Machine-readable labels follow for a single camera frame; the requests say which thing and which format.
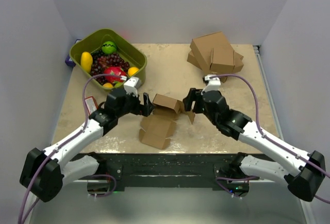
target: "cardboard box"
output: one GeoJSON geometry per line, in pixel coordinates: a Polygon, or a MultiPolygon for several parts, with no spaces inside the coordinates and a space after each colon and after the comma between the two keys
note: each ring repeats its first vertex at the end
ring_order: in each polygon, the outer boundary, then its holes
{"type": "Polygon", "coordinates": [[[139,140],[149,146],[166,149],[171,142],[169,137],[176,129],[175,120],[183,113],[193,124],[195,114],[192,111],[186,112],[182,101],[161,94],[156,94],[153,104],[156,106],[153,114],[141,121],[139,140]]]}
{"type": "Polygon", "coordinates": [[[230,74],[242,70],[243,56],[234,51],[223,32],[192,40],[187,61],[207,74],[230,74]]]}
{"type": "Polygon", "coordinates": [[[192,65],[194,65],[194,66],[197,67],[197,68],[202,69],[202,68],[200,67],[200,65],[198,64],[197,59],[196,59],[196,57],[194,56],[194,53],[192,53],[192,51],[190,51],[190,53],[188,53],[187,62],[191,63],[192,65]]]}
{"type": "MultiPolygon", "coordinates": [[[[190,53],[188,54],[188,59],[187,62],[191,63],[192,65],[194,65],[195,67],[201,69],[200,65],[198,64],[196,57],[194,56],[194,54],[192,53],[192,51],[190,51],[190,53]]],[[[226,82],[228,77],[221,77],[220,80],[221,82],[226,82]]]]}

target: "yellow mango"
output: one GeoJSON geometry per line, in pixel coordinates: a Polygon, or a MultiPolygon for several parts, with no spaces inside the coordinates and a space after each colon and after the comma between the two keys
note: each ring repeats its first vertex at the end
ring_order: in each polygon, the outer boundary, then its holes
{"type": "Polygon", "coordinates": [[[81,67],[87,73],[91,73],[92,64],[93,64],[93,57],[92,57],[92,55],[90,53],[88,53],[87,51],[83,52],[82,55],[81,55],[81,59],[80,59],[80,65],[81,65],[81,67]]]}

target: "table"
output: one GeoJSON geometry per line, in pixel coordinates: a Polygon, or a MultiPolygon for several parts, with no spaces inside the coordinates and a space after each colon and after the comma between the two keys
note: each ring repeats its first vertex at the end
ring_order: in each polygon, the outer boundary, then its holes
{"type": "MultiPolygon", "coordinates": [[[[203,88],[203,73],[188,63],[189,44],[135,44],[148,58],[146,82],[139,93],[149,93],[152,100],[156,93],[183,99],[190,88],[203,88]]],[[[275,122],[259,71],[252,45],[232,45],[244,56],[244,67],[238,75],[245,77],[256,91],[259,101],[260,124],[277,135],[275,122]]],[[[87,77],[74,67],[63,107],[55,131],[53,143],[61,140],[84,122],[81,99],[87,77]]],[[[228,78],[220,88],[222,95],[233,109],[255,119],[255,104],[248,86],[238,78],[228,78]]],[[[107,93],[90,83],[86,96],[94,96],[98,103],[106,99],[107,93]]],[[[202,114],[196,115],[190,124],[185,115],[177,121],[177,129],[171,137],[171,145],[159,150],[144,145],[138,140],[141,116],[132,114],[119,119],[118,125],[101,139],[87,146],[82,152],[98,153],[260,153],[257,149],[222,135],[202,114]]]]}

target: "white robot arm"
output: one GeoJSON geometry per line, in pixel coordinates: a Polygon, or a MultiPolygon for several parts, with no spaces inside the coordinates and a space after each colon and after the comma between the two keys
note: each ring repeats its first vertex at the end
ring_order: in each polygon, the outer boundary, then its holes
{"type": "Polygon", "coordinates": [[[227,174],[229,178],[231,175],[240,174],[241,178],[255,176],[275,181],[287,185],[298,198],[312,201],[325,175],[306,164],[301,158],[325,170],[324,156],[317,151],[309,154],[307,151],[293,147],[265,129],[261,128],[262,134],[260,134],[255,121],[229,108],[225,98],[218,91],[221,83],[216,75],[208,75],[203,79],[207,84],[206,87],[202,90],[190,89],[184,99],[185,109],[191,110],[194,102],[193,112],[206,115],[222,134],[257,148],[273,160],[260,160],[239,153],[222,173],[227,174]]]}
{"type": "Polygon", "coordinates": [[[63,138],[58,143],[45,148],[43,151],[37,148],[31,150],[23,167],[20,183],[28,187],[31,179],[45,158],[55,151],[43,172],[34,182],[31,192],[42,201],[52,200],[61,188],[75,180],[93,175],[100,167],[101,161],[95,153],[83,158],[71,161],[90,143],[104,136],[118,124],[118,119],[128,113],[149,116],[154,108],[148,94],[143,94],[144,104],[140,104],[137,88],[141,81],[137,77],[131,77],[124,83],[123,89],[112,90],[104,103],[103,108],[98,108],[88,119],[86,128],[84,124],[74,132],[63,138]],[[67,140],[78,134],[76,138],[67,143],[67,140]]]}

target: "stacked cardboard boxes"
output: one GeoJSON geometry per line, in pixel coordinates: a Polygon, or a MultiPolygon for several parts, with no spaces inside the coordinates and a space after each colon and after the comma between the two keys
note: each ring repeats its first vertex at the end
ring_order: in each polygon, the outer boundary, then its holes
{"type": "Polygon", "coordinates": [[[192,40],[187,61],[200,68],[205,75],[240,72],[243,56],[234,51],[223,32],[216,32],[192,40]]]}

